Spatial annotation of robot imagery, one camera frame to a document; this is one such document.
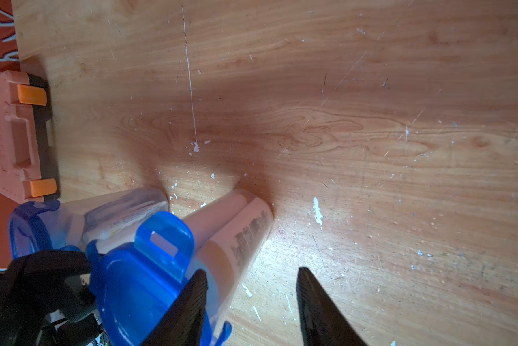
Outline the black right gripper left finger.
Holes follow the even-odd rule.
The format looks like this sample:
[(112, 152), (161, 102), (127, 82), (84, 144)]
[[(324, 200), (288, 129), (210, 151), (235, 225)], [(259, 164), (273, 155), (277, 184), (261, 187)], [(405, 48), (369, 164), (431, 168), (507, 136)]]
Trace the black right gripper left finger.
[(197, 270), (142, 345), (200, 345), (207, 289), (206, 272)]

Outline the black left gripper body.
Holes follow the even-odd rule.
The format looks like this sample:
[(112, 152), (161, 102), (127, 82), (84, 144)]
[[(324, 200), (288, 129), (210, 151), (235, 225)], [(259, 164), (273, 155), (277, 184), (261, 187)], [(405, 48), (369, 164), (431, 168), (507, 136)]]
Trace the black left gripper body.
[(82, 252), (45, 250), (0, 272), (0, 345), (95, 345), (103, 327)]

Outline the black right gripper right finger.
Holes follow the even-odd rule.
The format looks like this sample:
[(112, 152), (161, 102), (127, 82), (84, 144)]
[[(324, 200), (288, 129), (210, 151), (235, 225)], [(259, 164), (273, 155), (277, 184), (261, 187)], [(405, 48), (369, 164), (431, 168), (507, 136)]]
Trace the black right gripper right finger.
[(367, 345), (309, 268), (298, 270), (296, 299), (305, 345)]

